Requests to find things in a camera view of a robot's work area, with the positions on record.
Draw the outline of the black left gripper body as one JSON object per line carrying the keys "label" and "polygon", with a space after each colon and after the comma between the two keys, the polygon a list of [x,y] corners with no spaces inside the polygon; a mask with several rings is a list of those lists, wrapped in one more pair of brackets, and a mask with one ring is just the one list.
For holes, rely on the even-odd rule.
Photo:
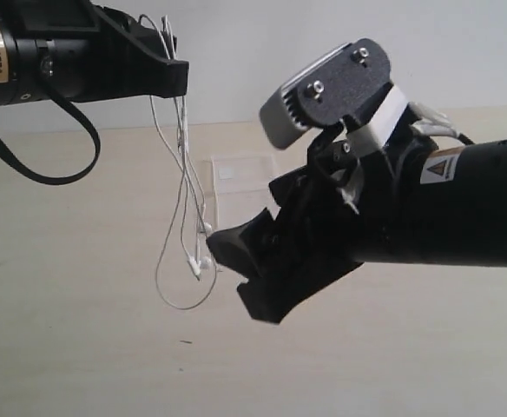
{"label": "black left gripper body", "polygon": [[94,41],[100,33],[90,1],[10,2],[10,80],[16,84],[12,103],[24,94],[48,100],[48,84],[69,102],[91,103]]}

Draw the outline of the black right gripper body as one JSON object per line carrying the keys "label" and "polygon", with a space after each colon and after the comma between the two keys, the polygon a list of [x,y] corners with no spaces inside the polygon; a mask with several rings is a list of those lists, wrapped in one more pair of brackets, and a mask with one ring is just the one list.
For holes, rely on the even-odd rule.
{"label": "black right gripper body", "polygon": [[283,253],[312,261],[317,274],[342,277],[361,266],[354,250],[370,237],[388,241],[388,222],[400,208],[405,158],[418,141],[411,130],[395,130],[382,149],[357,157],[345,151],[339,131],[325,129],[310,144],[306,166],[270,184],[281,211],[277,232]]}

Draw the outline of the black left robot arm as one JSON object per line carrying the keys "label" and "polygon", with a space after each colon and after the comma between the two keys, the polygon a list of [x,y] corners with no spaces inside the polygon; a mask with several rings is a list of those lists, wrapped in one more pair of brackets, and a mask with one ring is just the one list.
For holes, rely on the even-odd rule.
{"label": "black left robot arm", "polygon": [[48,100],[41,78],[73,103],[184,96],[170,39],[91,1],[0,1],[0,107]]}

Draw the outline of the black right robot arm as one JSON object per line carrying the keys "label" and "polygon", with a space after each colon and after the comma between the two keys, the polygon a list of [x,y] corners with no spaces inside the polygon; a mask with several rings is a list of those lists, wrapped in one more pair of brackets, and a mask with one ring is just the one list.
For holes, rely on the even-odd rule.
{"label": "black right robot arm", "polygon": [[400,138],[356,161],[336,142],[271,181],[279,212],[214,232],[251,318],[278,324],[370,262],[507,268],[507,139],[440,149]]}

